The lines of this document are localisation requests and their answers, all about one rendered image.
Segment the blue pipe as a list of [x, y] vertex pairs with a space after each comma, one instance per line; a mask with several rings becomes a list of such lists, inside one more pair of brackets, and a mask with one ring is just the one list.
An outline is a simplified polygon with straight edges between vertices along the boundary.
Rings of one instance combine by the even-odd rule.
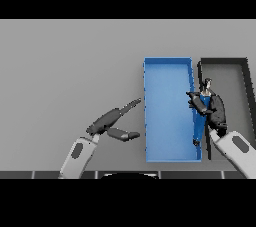
[[[209, 107], [209, 103], [212, 95], [212, 93], [210, 92], [211, 83], [212, 83], [212, 79], [206, 78], [204, 81], [203, 90], [200, 93], [200, 100], [203, 102], [206, 108]], [[200, 145], [205, 122], [206, 122], [206, 116], [201, 115], [200, 113], [197, 113], [196, 121], [194, 125], [194, 134], [193, 134], [193, 144], [195, 146]]]

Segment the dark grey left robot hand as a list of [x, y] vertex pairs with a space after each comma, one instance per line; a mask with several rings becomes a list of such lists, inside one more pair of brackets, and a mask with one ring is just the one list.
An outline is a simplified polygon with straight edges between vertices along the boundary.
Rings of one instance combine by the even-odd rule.
[[86, 132], [94, 137], [95, 135], [102, 135], [107, 133], [111, 138], [117, 139], [119, 141], [127, 142], [133, 140], [140, 136], [139, 132], [127, 132], [114, 128], [113, 125], [126, 113], [128, 113], [132, 108], [141, 102], [141, 99], [135, 99], [125, 105], [123, 108], [114, 108], [107, 113], [103, 114], [97, 120], [95, 120], [87, 129]]

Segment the dark strip with pale lines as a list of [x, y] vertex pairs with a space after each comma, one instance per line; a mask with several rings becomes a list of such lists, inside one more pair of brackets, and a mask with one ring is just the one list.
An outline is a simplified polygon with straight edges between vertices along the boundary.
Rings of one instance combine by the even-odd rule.
[[[237, 171], [85, 171], [81, 179], [244, 179]], [[64, 179], [59, 171], [0, 171], [0, 179]]]

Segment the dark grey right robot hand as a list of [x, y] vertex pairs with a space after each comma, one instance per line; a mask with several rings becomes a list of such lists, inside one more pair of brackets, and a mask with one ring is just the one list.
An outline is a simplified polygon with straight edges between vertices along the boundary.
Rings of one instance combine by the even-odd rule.
[[223, 100], [214, 92], [210, 96], [203, 96], [200, 92], [187, 92], [190, 108], [196, 110], [201, 119], [205, 119], [208, 126], [217, 132], [219, 137], [227, 133], [227, 122]]

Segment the dark grey bin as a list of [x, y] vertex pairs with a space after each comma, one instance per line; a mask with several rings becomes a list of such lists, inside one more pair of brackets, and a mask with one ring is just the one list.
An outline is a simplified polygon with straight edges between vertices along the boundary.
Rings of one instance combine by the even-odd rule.
[[200, 86], [211, 78], [211, 89], [223, 100], [227, 131], [237, 131], [256, 149], [256, 91], [248, 58], [201, 58], [197, 70]]

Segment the blue bin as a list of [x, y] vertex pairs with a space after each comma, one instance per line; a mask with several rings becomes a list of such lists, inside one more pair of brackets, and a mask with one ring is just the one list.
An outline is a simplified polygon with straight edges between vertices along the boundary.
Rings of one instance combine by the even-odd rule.
[[146, 162], [200, 162], [200, 146], [193, 145], [196, 111], [189, 107], [193, 92], [190, 57], [145, 57], [144, 126]]

